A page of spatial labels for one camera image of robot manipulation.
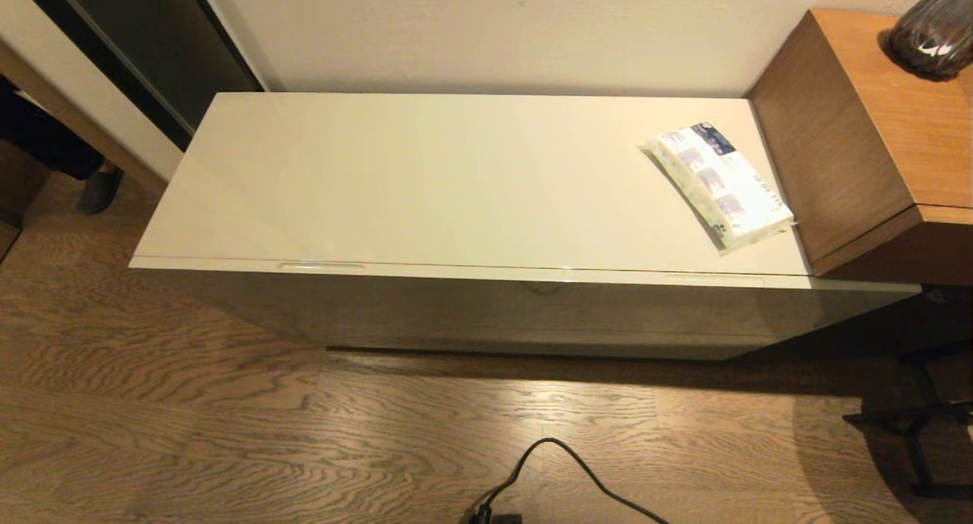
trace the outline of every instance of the plastic-wrapped tissues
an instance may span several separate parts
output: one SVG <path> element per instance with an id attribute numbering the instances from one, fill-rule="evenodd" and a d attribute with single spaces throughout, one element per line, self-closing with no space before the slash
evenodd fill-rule
<path id="1" fill-rule="evenodd" d="M 794 223 L 781 197 L 708 122 L 654 136 L 642 150 L 666 171 L 722 250 L 788 232 Z"/>

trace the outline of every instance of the dark pants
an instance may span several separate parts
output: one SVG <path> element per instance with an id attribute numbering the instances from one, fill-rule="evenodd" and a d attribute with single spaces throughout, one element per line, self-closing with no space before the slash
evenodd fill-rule
<path id="1" fill-rule="evenodd" d="M 98 171 L 105 157 L 60 121 L 14 93 L 0 77 L 0 139 L 8 140 L 51 170 L 79 180 Z"/>

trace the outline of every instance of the dark glass vase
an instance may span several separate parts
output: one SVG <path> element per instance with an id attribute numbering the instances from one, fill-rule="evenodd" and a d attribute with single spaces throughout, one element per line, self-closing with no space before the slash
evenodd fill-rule
<path id="1" fill-rule="evenodd" d="M 952 79 L 973 62 L 973 0 L 920 0 L 899 18 L 889 48 L 929 79 Z"/>

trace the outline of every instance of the person's foot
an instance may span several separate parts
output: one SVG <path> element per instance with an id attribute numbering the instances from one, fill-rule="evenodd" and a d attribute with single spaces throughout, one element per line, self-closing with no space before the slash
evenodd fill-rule
<path id="1" fill-rule="evenodd" d="M 97 214 L 112 204 L 124 171 L 105 160 L 97 173 L 91 174 L 78 199 L 78 210 L 84 214 Z"/>

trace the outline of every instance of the white wall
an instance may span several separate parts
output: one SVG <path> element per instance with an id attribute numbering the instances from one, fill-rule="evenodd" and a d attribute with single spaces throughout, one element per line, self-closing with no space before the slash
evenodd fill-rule
<path id="1" fill-rule="evenodd" d="M 32 0 L 0 0 L 0 39 L 164 179 L 182 151 L 156 128 Z"/>
<path id="2" fill-rule="evenodd" d="M 808 7 L 915 0 L 211 0 L 277 91 L 739 97 Z"/>

